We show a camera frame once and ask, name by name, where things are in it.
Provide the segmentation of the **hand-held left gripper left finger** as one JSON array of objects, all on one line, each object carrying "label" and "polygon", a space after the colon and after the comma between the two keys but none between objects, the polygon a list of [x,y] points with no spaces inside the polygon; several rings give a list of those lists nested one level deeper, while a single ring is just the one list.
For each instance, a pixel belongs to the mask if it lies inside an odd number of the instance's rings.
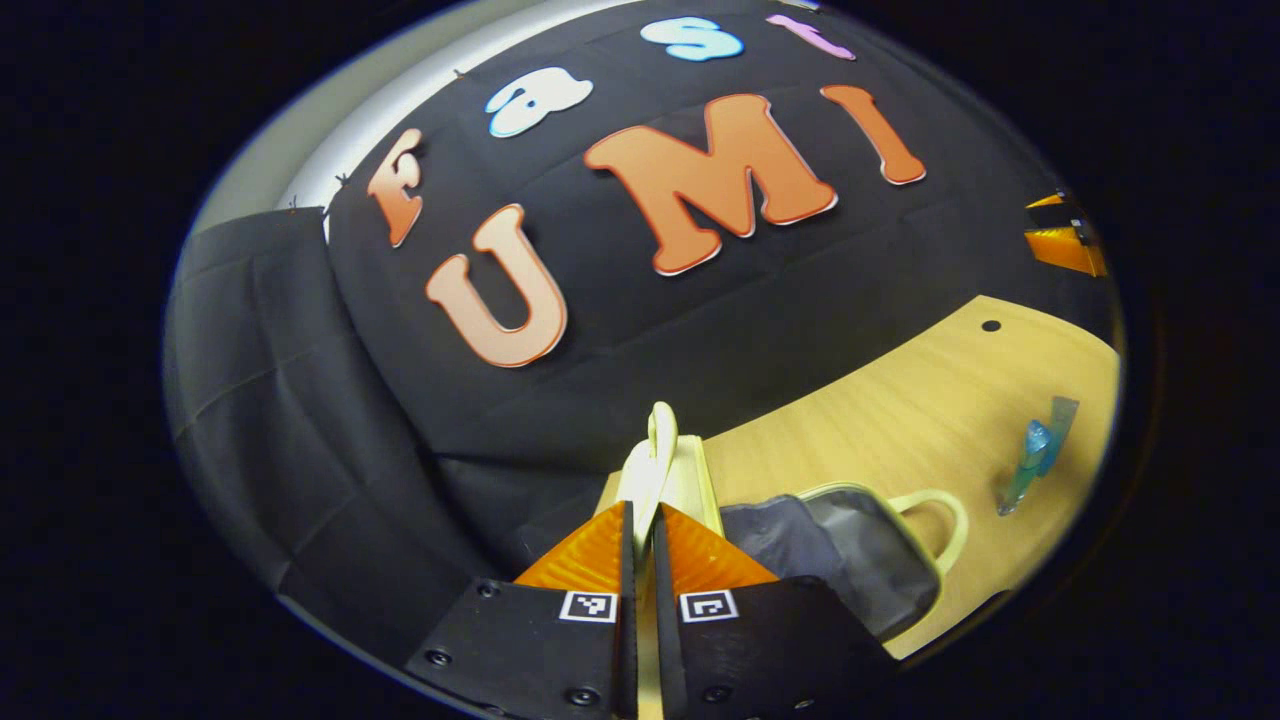
[{"label": "hand-held left gripper left finger", "polygon": [[632,525],[620,501],[518,579],[472,579],[404,671],[481,717],[635,717]]}]

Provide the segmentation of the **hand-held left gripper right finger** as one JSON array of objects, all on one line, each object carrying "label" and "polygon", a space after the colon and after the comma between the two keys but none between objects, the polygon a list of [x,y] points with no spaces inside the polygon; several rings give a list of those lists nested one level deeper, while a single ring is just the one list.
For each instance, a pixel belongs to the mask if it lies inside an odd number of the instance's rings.
[{"label": "hand-held left gripper right finger", "polygon": [[668,503],[652,538],[664,717],[851,719],[897,671],[820,578],[780,578]]}]

